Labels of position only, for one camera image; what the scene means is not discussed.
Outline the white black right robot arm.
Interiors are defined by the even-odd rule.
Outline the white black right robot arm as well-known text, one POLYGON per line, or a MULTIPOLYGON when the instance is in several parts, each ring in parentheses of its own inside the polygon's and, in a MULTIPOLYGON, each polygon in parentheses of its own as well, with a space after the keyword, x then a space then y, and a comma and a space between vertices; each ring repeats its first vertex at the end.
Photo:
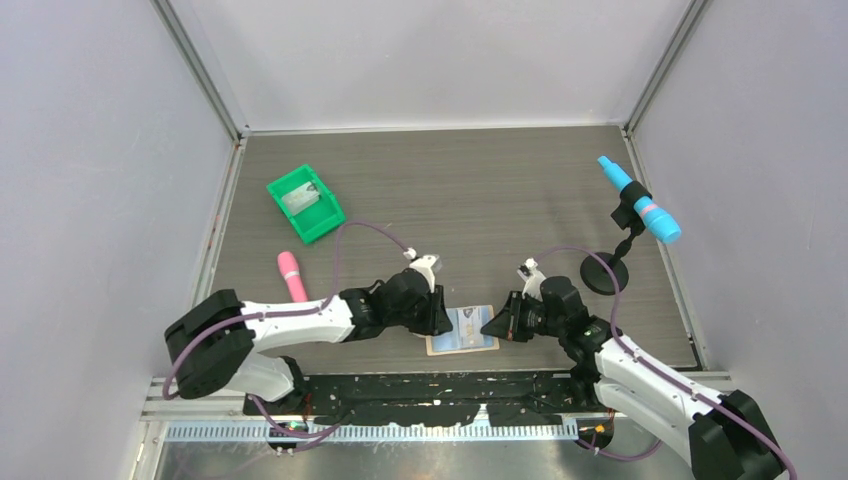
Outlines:
POLYGON ((575 365, 571 397, 584 410, 601 405, 631 418, 674 450, 697 479, 776 479, 787 471, 762 411, 740 390, 723 394, 645 353, 610 322, 589 313, 564 276, 513 291, 481 328, 527 342, 554 337, 575 365))

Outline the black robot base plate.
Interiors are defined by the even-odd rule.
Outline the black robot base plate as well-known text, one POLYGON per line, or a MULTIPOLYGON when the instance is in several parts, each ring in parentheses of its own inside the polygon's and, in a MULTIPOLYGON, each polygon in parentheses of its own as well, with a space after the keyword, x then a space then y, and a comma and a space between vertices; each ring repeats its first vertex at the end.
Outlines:
POLYGON ((468 426, 480 411, 497 427, 553 426, 567 414, 603 422, 613 417, 612 408, 569 373, 522 370, 312 375, 280 400, 243 403, 248 416, 262 410, 322 426, 468 426))

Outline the beige card holder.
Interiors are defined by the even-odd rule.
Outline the beige card holder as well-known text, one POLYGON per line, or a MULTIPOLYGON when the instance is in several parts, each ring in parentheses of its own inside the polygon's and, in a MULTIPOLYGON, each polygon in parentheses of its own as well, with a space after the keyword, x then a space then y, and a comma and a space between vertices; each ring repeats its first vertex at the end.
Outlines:
POLYGON ((446 310, 452 325, 450 332, 425 338, 428 356, 477 353, 499 349, 496 337, 484 335, 481 328, 494 317, 491 305, 446 310))

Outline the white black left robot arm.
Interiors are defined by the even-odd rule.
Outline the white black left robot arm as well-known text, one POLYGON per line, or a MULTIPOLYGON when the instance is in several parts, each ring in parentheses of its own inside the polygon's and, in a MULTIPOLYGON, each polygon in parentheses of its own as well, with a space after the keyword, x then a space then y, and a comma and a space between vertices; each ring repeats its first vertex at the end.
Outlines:
POLYGON ((250 302, 232 289, 219 290, 165 330, 172 370, 163 395, 193 400, 233 390, 293 414, 307 398, 302 374, 293 359, 269 351, 370 340, 392 327, 421 336, 452 331, 442 286, 406 268, 387 281, 315 302, 250 302))

